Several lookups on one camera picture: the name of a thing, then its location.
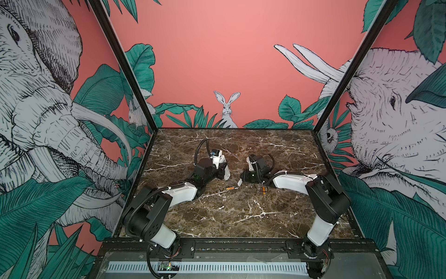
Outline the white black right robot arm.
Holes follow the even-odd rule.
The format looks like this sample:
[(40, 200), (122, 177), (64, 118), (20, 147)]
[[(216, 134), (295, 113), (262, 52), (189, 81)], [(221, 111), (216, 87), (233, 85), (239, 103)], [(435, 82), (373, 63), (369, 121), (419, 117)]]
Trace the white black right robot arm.
[(240, 175), (239, 183), (261, 184), (263, 187), (286, 189), (309, 196), (316, 217), (307, 232), (302, 250), (306, 257), (328, 257), (329, 236), (339, 219), (348, 211), (351, 199), (337, 178), (324, 171), (319, 174), (302, 174), (270, 166), (263, 156), (249, 155), (248, 168)]

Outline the black left corner frame post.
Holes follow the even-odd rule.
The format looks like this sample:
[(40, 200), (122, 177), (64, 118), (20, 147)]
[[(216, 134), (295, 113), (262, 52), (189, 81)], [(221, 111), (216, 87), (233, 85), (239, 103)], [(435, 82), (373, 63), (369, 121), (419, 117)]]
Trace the black left corner frame post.
[(89, 5), (91, 6), (93, 13), (104, 32), (104, 35), (118, 61), (120, 68), (123, 70), (124, 76), (129, 83), (132, 93), (135, 95), (142, 112), (145, 116), (145, 119), (148, 122), (149, 127), (152, 131), (158, 132), (158, 128), (152, 114), (150, 113), (145, 98), (142, 95), (141, 88), (137, 82), (135, 74), (128, 62), (128, 59), (125, 55), (125, 52), (122, 49), (120, 42), (118, 41), (117, 35), (113, 29), (112, 24), (108, 18), (108, 14), (104, 10), (102, 1), (98, 0), (89, 0)]

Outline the black right corner frame post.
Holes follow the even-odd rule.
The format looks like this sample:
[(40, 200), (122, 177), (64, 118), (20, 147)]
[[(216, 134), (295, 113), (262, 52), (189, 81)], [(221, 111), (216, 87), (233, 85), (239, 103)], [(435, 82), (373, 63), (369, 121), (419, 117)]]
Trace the black right corner frame post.
[(336, 106), (336, 104), (339, 102), (340, 98), (346, 91), (349, 82), (352, 80), (356, 71), (361, 66), (362, 61), (364, 60), (368, 51), (376, 41), (379, 33), (383, 29), (384, 25), (386, 24), (388, 18), (390, 17), (393, 9), (397, 6), (397, 4), (398, 4), (397, 0), (387, 0), (383, 1), (383, 3), (381, 4), (359, 49), (357, 50), (353, 59), (351, 60), (350, 66), (347, 68), (346, 73), (339, 82), (339, 85), (336, 87), (336, 90), (334, 91), (331, 99), (329, 100), (327, 107), (323, 111), (322, 116), (315, 125), (313, 129), (314, 133), (317, 134), (321, 131), (323, 124), (326, 122), (329, 115), (331, 114), (331, 111), (333, 110), (333, 108)]

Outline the black corner frame post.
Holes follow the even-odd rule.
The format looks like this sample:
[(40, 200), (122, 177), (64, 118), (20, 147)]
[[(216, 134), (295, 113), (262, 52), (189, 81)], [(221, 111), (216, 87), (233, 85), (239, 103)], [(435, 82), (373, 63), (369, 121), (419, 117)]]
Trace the black corner frame post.
[(152, 114), (150, 113), (145, 98), (142, 95), (141, 88), (137, 82), (135, 74), (128, 62), (128, 59), (125, 55), (125, 52), (122, 49), (120, 42), (118, 41), (117, 35), (113, 29), (112, 24), (108, 18), (108, 14), (104, 10), (102, 1), (98, 0), (89, 0), (89, 5), (91, 6), (93, 13), (104, 32), (104, 35), (118, 61), (120, 68), (123, 70), (124, 76), (129, 83), (132, 93), (135, 95), (142, 112), (145, 116), (145, 119), (148, 122), (149, 127), (152, 131), (158, 132), (158, 128)]
[(361, 66), (362, 61), (364, 60), (368, 51), (376, 41), (379, 33), (383, 29), (384, 25), (386, 24), (388, 18), (390, 17), (393, 9), (397, 6), (397, 4), (398, 4), (397, 0), (387, 0), (383, 1), (383, 3), (381, 4), (359, 49), (357, 50), (353, 59), (351, 60), (350, 66), (347, 68), (346, 73), (339, 82), (339, 85), (336, 87), (336, 90), (334, 91), (331, 99), (329, 100), (327, 107), (323, 111), (322, 116), (315, 125), (313, 129), (314, 133), (317, 134), (321, 131), (323, 124), (326, 122), (329, 115), (331, 114), (331, 111), (333, 110), (333, 108), (336, 106), (336, 104), (339, 102), (340, 98), (346, 91), (349, 82), (352, 80), (356, 71)]

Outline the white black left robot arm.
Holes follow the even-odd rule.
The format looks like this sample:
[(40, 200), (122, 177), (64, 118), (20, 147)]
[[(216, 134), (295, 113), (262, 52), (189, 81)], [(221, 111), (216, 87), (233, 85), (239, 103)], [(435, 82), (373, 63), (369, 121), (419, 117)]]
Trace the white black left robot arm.
[(125, 233), (174, 253), (180, 246), (180, 237), (164, 224), (168, 210), (198, 199), (214, 179), (227, 181), (230, 176), (225, 156), (212, 156), (198, 161), (194, 172), (179, 184), (143, 188), (123, 212)]

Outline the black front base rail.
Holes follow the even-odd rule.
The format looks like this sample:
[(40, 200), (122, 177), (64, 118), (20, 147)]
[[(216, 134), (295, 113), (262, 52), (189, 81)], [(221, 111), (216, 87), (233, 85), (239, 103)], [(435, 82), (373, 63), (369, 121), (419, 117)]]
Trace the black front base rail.
[[(304, 254), (300, 238), (181, 238), (179, 248), (174, 250), (174, 259), (193, 259), (203, 253), (223, 255), (272, 255), (285, 254), (288, 259), (312, 260)], [(106, 239), (98, 256), (105, 257), (109, 252), (141, 252), (146, 256), (147, 242), (134, 241), (130, 238)], [(375, 242), (371, 239), (329, 239), (328, 244), (321, 248), (317, 259), (327, 256), (333, 259), (341, 253), (378, 253)]]

